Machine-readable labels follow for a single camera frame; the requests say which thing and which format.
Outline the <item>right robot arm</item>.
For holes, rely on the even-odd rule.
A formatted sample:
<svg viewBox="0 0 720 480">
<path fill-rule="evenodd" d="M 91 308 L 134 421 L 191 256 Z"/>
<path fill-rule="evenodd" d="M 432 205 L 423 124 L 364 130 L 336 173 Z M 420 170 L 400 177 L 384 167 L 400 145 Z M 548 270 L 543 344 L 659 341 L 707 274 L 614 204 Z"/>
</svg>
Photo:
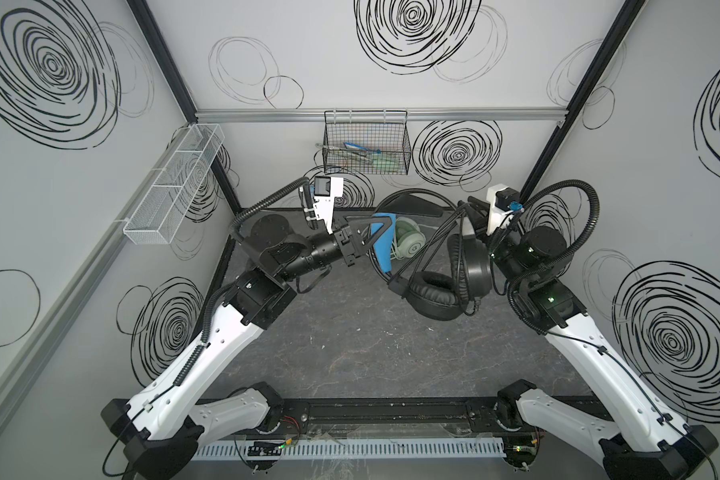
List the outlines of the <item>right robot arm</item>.
<svg viewBox="0 0 720 480">
<path fill-rule="evenodd" d="M 522 229 L 523 217 L 545 196 L 582 192 L 588 217 L 573 242 L 550 227 Z M 585 454 L 611 479 L 688 479 L 712 462 L 719 443 L 710 430 L 690 425 L 651 390 L 608 342 L 586 306 L 559 278 L 594 232 L 600 201 L 582 180 L 563 180 L 522 200 L 497 185 L 485 199 L 464 203 L 491 271 L 505 278 L 505 297 L 519 320 L 557 349 L 607 411 L 602 419 L 557 400 L 527 380 L 501 389 L 494 415 L 509 432 L 532 427 Z"/>
</svg>

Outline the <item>mint green headphones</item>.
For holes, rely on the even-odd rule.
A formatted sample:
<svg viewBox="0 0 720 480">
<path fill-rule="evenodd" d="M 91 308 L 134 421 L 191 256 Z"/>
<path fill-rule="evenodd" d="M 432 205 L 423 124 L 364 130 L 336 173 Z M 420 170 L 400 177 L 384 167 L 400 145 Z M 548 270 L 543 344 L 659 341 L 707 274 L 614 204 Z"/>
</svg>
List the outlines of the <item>mint green headphones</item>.
<svg viewBox="0 0 720 480">
<path fill-rule="evenodd" d="M 412 219 L 398 217 L 395 223 L 391 256 L 396 260 L 414 257 L 426 244 L 426 236 Z"/>
</svg>

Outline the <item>black and blue headphones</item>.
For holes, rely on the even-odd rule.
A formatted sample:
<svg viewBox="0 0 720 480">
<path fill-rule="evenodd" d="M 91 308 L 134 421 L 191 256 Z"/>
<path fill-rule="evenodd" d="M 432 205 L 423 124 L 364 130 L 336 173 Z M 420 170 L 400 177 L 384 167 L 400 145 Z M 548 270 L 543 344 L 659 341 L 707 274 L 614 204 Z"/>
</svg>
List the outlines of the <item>black and blue headphones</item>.
<svg viewBox="0 0 720 480">
<path fill-rule="evenodd" d="M 374 215 L 389 216 L 393 226 L 368 253 L 373 267 L 390 291 L 426 318 L 473 316 L 492 288 L 490 258 L 467 258 L 464 253 L 467 209 L 484 212 L 474 198 L 453 202 L 418 187 L 398 190 L 375 207 Z M 398 217 L 414 220 L 427 239 L 410 259 L 391 256 Z"/>
</svg>

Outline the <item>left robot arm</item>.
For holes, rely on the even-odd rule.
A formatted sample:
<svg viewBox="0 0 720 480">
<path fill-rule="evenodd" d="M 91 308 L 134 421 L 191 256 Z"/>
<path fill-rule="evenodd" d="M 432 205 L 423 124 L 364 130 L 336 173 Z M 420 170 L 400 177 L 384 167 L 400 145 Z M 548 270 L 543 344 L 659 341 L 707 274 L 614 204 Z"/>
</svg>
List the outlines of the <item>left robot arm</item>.
<svg viewBox="0 0 720 480">
<path fill-rule="evenodd" d="M 203 403 L 201 395 L 225 367 L 258 339 L 301 294 L 301 276 L 327 275 L 342 260 L 353 265 L 386 233 L 389 215 L 349 216 L 334 226 L 334 193 L 324 178 L 300 177 L 238 213 L 230 229 L 252 268 L 215 290 L 199 334 L 151 384 L 130 399 L 113 399 L 101 417 L 113 445 L 127 460 L 125 476 L 171 479 L 203 446 L 245 430 L 275 431 L 283 415 L 282 397 L 259 382 L 222 400 Z M 323 231 L 304 237 L 275 215 L 260 218 L 249 235 L 242 225 L 288 196 L 301 193 L 305 218 Z"/>
</svg>

